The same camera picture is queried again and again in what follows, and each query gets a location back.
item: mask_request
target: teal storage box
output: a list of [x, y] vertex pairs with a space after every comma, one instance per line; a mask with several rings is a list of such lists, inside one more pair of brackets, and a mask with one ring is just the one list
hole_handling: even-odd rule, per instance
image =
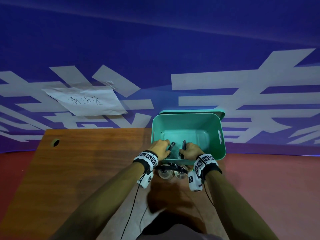
[[194, 161], [180, 159], [179, 149], [183, 140], [199, 145], [215, 160], [221, 160], [226, 155], [221, 121], [214, 113], [159, 114], [152, 122], [151, 143], [159, 139], [176, 143], [170, 157], [163, 163], [194, 164]]

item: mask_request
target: paper sign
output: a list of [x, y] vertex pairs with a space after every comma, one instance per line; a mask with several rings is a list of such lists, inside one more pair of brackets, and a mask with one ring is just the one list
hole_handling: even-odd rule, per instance
[[46, 87], [42, 89], [76, 116], [122, 115], [123, 108], [110, 86]]

